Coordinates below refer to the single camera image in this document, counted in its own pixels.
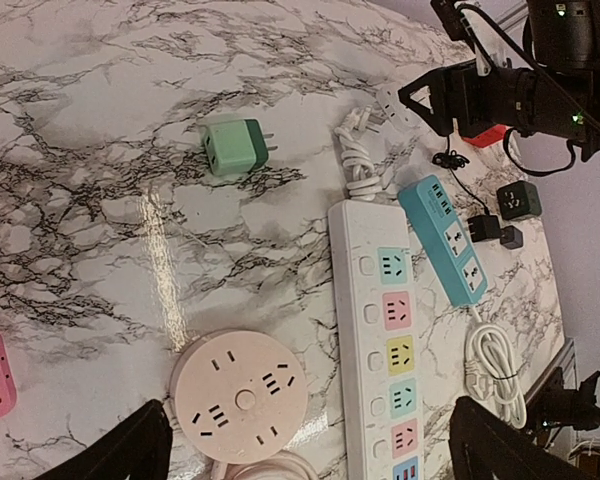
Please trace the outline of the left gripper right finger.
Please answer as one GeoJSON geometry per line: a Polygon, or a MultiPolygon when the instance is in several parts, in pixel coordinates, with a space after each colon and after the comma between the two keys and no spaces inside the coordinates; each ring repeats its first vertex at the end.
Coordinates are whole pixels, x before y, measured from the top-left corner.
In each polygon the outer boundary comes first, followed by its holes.
{"type": "Polygon", "coordinates": [[[534,445],[468,396],[456,400],[449,434],[456,479],[586,480],[592,477],[534,445]]]}

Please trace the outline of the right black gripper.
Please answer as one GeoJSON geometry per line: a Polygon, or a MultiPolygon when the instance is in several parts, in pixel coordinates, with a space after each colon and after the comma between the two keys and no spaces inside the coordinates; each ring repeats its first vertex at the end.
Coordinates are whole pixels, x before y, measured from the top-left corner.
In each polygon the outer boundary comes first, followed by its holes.
{"type": "Polygon", "coordinates": [[[494,124],[574,142],[589,159],[600,150],[600,74],[547,77],[527,68],[496,68],[477,74],[473,62],[431,70],[398,90],[402,105],[438,135],[474,138],[494,124]]]}

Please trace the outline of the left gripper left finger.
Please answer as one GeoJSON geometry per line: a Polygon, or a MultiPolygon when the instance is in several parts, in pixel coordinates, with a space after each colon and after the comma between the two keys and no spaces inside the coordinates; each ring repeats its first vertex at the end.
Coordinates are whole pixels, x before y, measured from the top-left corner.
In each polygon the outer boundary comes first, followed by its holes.
{"type": "Polygon", "coordinates": [[[158,400],[150,400],[92,446],[36,480],[168,477],[173,429],[158,400]]]}

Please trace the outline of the white small plug adapter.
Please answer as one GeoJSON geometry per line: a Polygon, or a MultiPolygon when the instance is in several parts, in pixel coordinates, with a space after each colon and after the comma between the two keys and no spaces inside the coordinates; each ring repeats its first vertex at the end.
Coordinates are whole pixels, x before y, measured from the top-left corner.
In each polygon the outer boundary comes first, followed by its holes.
{"type": "Polygon", "coordinates": [[[399,132],[406,133],[418,125],[419,117],[401,103],[395,84],[379,86],[376,101],[387,120],[399,132]]]}

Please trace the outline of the red cube socket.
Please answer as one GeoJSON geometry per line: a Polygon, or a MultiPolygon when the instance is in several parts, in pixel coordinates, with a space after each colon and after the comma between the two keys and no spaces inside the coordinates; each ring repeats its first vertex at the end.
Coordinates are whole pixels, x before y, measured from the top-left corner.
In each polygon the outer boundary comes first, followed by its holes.
{"type": "Polygon", "coordinates": [[[462,137],[462,139],[476,147],[476,148],[486,148],[498,142],[501,142],[506,134],[507,127],[504,125],[495,125],[488,130],[482,132],[481,134],[469,138],[462,137]]]}

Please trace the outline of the teal power strip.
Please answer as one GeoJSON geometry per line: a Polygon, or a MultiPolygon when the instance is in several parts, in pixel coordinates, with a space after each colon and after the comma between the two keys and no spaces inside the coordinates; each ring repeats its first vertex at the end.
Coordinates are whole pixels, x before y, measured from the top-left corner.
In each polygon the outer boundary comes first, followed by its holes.
{"type": "Polygon", "coordinates": [[[474,306],[487,289],[487,277],[450,197],[435,175],[401,190],[406,213],[450,303],[474,306]]]}

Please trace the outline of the beige round power strip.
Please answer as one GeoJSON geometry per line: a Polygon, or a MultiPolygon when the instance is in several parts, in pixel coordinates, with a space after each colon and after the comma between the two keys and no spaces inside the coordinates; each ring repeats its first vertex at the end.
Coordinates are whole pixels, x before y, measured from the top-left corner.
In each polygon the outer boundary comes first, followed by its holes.
{"type": "Polygon", "coordinates": [[[169,395],[195,448],[237,465],[283,450],[304,421],[309,397],[293,352],[250,330],[216,331],[193,342],[174,366],[169,395]]]}

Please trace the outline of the dark green cube adapter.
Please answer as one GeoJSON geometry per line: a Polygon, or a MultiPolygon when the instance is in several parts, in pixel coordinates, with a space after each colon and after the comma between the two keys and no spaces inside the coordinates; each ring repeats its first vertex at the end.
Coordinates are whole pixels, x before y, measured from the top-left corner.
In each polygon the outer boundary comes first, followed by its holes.
{"type": "Polygon", "coordinates": [[[537,187],[525,180],[500,187],[496,191],[501,217],[504,220],[525,219],[542,214],[537,187]]]}

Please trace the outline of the black power adapter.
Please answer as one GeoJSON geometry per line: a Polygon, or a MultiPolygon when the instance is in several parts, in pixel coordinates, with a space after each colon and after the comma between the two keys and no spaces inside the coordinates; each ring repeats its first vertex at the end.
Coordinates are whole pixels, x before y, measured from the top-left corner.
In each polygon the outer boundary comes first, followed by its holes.
{"type": "Polygon", "coordinates": [[[473,243],[501,238],[500,221],[496,215],[482,214],[470,217],[467,225],[473,243]]]}

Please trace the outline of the small black usb charger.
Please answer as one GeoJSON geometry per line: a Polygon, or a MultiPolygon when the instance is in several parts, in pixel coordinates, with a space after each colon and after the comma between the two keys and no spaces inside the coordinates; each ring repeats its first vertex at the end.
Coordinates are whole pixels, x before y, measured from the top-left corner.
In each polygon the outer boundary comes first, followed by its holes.
{"type": "Polygon", "coordinates": [[[508,225],[501,229],[500,245],[508,250],[516,250],[524,246],[523,232],[514,225],[508,225]]]}

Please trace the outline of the white long power strip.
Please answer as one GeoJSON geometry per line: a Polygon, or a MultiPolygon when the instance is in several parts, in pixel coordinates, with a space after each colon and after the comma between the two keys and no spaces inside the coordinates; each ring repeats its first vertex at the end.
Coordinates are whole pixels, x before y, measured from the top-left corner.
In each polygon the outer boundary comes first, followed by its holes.
{"type": "Polygon", "coordinates": [[[404,211],[344,200],[330,208],[347,471],[424,476],[411,249],[404,211]]]}

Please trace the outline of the light green plug adapter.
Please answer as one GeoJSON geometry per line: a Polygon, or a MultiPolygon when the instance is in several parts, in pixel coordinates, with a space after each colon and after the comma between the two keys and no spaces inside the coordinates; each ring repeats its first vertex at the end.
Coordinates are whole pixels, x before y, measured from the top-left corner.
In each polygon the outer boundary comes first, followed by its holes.
{"type": "Polygon", "coordinates": [[[216,177],[249,173],[262,168],[277,146],[269,145],[257,119],[216,122],[203,128],[202,145],[216,177]]]}

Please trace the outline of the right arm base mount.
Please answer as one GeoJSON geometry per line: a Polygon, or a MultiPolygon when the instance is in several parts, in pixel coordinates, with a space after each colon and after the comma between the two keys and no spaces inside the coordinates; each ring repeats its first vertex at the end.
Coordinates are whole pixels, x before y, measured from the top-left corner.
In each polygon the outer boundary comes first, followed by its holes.
{"type": "Polygon", "coordinates": [[[582,380],[577,388],[564,385],[544,390],[530,406],[522,431],[531,438],[554,428],[592,431],[600,427],[600,370],[582,380]]]}

